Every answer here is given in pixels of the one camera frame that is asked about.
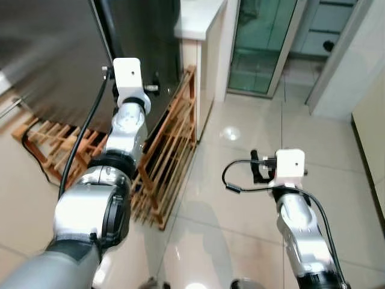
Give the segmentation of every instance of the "glass door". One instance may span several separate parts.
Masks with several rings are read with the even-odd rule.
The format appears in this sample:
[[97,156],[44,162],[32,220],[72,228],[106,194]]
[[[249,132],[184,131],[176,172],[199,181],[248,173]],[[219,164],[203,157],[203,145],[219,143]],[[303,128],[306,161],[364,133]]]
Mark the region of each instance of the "glass door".
[[306,0],[240,0],[228,91],[271,98]]

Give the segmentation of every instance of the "stainless steel refrigerator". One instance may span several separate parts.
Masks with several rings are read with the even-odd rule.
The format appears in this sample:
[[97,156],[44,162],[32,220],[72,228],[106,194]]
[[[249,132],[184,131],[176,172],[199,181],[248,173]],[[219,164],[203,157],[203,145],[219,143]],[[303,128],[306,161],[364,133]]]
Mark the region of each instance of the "stainless steel refrigerator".
[[[174,37],[179,0],[2,0],[0,70],[32,112],[44,119],[82,125],[103,80],[102,66],[114,57],[141,60],[150,94],[152,131],[181,74]],[[91,127],[108,131],[113,81]]]

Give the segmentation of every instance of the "tiled floor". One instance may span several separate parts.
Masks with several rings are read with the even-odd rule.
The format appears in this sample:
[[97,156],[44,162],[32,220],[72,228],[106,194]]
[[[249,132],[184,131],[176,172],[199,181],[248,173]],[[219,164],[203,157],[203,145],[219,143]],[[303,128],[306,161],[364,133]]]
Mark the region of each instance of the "tiled floor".
[[[274,201],[266,192],[231,193],[221,183],[224,166],[250,149],[272,154],[289,146],[306,152],[304,188],[324,204],[352,288],[385,285],[385,239],[351,126],[310,117],[303,105],[309,91],[290,77],[272,101],[228,95],[214,104],[167,230],[133,223],[111,254],[103,288],[135,288],[150,275],[177,289],[227,289],[240,277],[266,289],[298,288]],[[248,165],[235,167],[229,179],[253,185]]]

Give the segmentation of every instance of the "black wire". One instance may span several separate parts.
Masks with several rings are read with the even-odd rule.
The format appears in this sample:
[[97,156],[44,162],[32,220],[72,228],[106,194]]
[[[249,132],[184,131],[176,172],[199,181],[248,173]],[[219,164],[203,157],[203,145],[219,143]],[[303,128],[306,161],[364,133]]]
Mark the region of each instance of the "black wire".
[[91,119],[94,116],[94,114],[95,114],[95,112],[97,110],[97,107],[99,106],[100,100],[103,97],[103,94],[104,94],[104,91],[105,91],[105,88],[106,88],[106,85],[107,85],[107,82],[109,80],[110,75],[111,75],[111,71],[108,69],[107,73],[106,73],[106,76],[105,76],[105,79],[104,79],[104,81],[102,83],[102,86],[99,89],[99,93],[97,94],[96,99],[94,101],[94,104],[92,105],[91,110],[88,113],[88,116],[87,116],[87,118],[86,118],[86,120],[85,120],[85,122],[84,122],[84,124],[82,126],[82,129],[80,130],[78,138],[76,139],[75,144],[72,147],[71,153],[70,153],[70,155],[68,157],[68,160],[67,160],[67,163],[66,163],[66,166],[64,167],[64,170],[63,170],[63,176],[61,177],[58,199],[60,199],[60,197],[64,193],[64,190],[66,188],[66,182],[67,182],[68,174],[69,174],[69,171],[70,171],[70,168],[71,168],[71,165],[72,165],[72,161],[73,161],[73,159],[74,159],[74,157],[76,155],[76,152],[77,152],[78,147],[80,145],[80,142],[81,142],[81,140],[83,138],[85,130],[87,129],[87,126],[90,124]]
[[326,216],[326,213],[320,203],[319,200],[317,200],[317,198],[300,189],[300,188],[290,188],[290,187],[285,187],[284,185],[280,185],[280,186],[276,186],[276,187],[263,187],[263,188],[242,188],[238,185],[235,185],[235,184],[232,184],[230,182],[226,182],[226,172],[227,170],[234,164],[239,164],[239,163],[255,163],[255,164],[264,164],[264,161],[258,161],[258,160],[235,160],[235,161],[232,161],[230,164],[228,164],[223,172],[222,172],[222,182],[223,184],[226,186],[226,188],[230,189],[230,190],[233,190],[237,193],[240,193],[242,191],[244,192],[253,192],[253,191],[264,191],[264,190],[272,190],[272,189],[275,189],[275,188],[284,188],[285,190],[292,190],[292,191],[295,191],[297,193],[299,193],[300,195],[305,195],[307,197],[309,197],[317,206],[319,212],[321,213],[321,216],[322,216],[322,219],[324,221],[324,224],[325,224],[325,230],[326,230],[326,234],[327,234],[327,238],[328,238],[328,242],[329,242],[329,245],[330,245],[330,250],[331,250],[331,257],[336,265],[336,269],[337,269],[337,272],[341,278],[341,281],[346,284],[346,281],[345,281],[345,277],[343,276],[343,273],[342,273],[342,269],[341,269],[341,266],[339,264],[339,259],[338,259],[338,256],[337,256],[337,251],[336,251],[336,246],[334,245],[334,241],[333,241],[333,237],[331,236],[331,230],[330,230],[330,225],[329,225],[329,221],[328,221],[328,218]]
[[36,125],[36,123],[37,123],[37,122],[34,122],[34,123],[30,124],[29,127],[27,127],[27,129],[26,129],[25,132],[23,133],[23,136],[22,136],[22,146],[25,148],[25,150],[26,150],[27,152],[29,152],[30,155],[33,156],[33,158],[34,158],[34,159],[36,160],[36,162],[39,164],[38,166],[40,167],[40,170],[42,170],[42,173],[45,175],[45,177],[46,177],[46,179],[47,179],[47,182],[50,183],[50,184],[52,184],[52,185],[55,185],[55,186],[59,187],[57,184],[55,184],[54,182],[52,182],[52,181],[49,179],[49,177],[48,177],[48,175],[47,175],[45,169],[43,168],[43,165],[42,165],[42,163],[40,162],[40,160],[37,158],[37,156],[35,156],[35,154],[34,154],[34,153],[33,153],[33,152],[26,146],[26,144],[25,144],[25,141],[26,141],[27,138],[28,138],[28,133],[29,133],[29,131],[31,130],[31,128],[33,128],[33,127]]

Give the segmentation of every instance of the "white countertop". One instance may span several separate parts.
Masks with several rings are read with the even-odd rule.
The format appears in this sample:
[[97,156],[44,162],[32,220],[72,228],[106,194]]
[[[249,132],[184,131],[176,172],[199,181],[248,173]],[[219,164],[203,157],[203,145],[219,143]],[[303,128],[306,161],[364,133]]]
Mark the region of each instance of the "white countertop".
[[207,32],[227,0],[180,0],[180,19],[176,37],[206,40]]

